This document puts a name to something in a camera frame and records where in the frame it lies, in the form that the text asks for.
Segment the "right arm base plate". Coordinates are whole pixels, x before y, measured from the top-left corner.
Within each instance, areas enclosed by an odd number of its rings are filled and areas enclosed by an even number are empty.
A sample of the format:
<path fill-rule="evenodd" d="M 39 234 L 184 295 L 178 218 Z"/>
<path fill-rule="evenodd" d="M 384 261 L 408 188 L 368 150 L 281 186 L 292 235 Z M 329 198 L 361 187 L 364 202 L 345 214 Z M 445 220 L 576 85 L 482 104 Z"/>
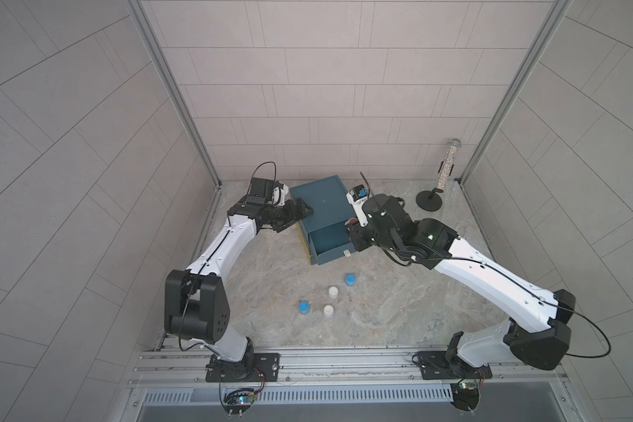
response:
<path fill-rule="evenodd" d="M 425 381 L 485 381 L 492 378 L 488 366 L 471 367 L 457 357 L 447 357 L 446 351 L 419 351 L 411 357 L 411 362 L 420 369 Z"/>

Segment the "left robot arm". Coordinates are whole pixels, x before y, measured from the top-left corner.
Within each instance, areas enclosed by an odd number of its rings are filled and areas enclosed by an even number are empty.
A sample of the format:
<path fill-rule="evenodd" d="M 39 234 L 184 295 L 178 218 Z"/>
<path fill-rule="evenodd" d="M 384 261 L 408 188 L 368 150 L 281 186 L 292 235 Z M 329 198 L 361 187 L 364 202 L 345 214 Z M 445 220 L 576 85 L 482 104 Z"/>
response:
<path fill-rule="evenodd" d="M 224 282 L 243 249 L 263 228 L 282 232 L 312 216 L 303 199 L 261 205 L 242 199 L 228 211 L 222 231 L 200 258 L 165 280 L 165 332 L 194 340 L 213 352 L 214 366 L 226 378 L 255 371 L 252 340 L 230 327 L 230 304 Z"/>

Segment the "teal three-drawer cabinet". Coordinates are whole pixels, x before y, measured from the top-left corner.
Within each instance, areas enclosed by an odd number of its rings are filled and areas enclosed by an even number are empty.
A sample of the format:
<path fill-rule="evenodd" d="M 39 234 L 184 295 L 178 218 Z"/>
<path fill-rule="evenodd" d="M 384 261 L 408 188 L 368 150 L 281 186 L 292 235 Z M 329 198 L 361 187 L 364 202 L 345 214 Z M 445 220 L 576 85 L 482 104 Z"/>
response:
<path fill-rule="evenodd" d="M 346 232 L 346 223 L 355 218 L 355 212 L 339 176 L 294 186 L 289 192 L 294 200 L 302 199 L 313 209 L 311 216 L 298 223 L 311 265 L 321 266 L 355 253 Z"/>

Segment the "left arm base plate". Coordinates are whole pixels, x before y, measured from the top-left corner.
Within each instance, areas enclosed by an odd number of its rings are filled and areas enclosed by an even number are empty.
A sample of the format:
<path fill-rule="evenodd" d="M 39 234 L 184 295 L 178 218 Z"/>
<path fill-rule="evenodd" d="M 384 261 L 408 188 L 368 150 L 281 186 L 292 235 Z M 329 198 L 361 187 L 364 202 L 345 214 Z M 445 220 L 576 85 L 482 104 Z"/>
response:
<path fill-rule="evenodd" d="M 276 382 L 281 363 L 279 353 L 255 353 L 253 359 L 227 362 L 213 356 L 207 364 L 207 383 L 267 383 Z"/>

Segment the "blue paint can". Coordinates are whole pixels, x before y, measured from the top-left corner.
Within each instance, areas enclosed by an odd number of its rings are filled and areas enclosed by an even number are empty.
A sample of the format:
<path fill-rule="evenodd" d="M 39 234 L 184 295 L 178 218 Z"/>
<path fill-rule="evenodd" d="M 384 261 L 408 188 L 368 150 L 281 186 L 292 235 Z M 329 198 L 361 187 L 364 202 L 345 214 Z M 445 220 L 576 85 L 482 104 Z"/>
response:
<path fill-rule="evenodd" d="M 298 304 L 298 311 L 302 315 L 307 315 L 311 311 L 311 305 L 307 301 L 300 301 Z"/>
<path fill-rule="evenodd" d="M 346 286 L 351 287 L 355 284 L 356 277 L 354 274 L 347 274 L 345 278 Z"/>

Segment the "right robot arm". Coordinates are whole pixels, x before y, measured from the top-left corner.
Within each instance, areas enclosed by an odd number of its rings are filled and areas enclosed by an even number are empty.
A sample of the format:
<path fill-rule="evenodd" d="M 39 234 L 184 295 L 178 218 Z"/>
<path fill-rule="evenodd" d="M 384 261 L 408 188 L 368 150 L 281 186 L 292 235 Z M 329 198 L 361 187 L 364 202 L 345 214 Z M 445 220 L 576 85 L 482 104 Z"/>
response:
<path fill-rule="evenodd" d="M 471 288 L 506 313 L 506 319 L 479 332 L 457 332 L 445 353 L 445 366 L 464 376 L 492 363 L 522 362 L 553 370 L 568 352 L 576 298 L 531 282 L 490 260 L 444 223 L 411 219 L 404 200 L 371 195 L 357 186 L 346 195 L 355 218 L 346 231 L 357 251 L 380 247 L 402 267 L 422 265 Z"/>

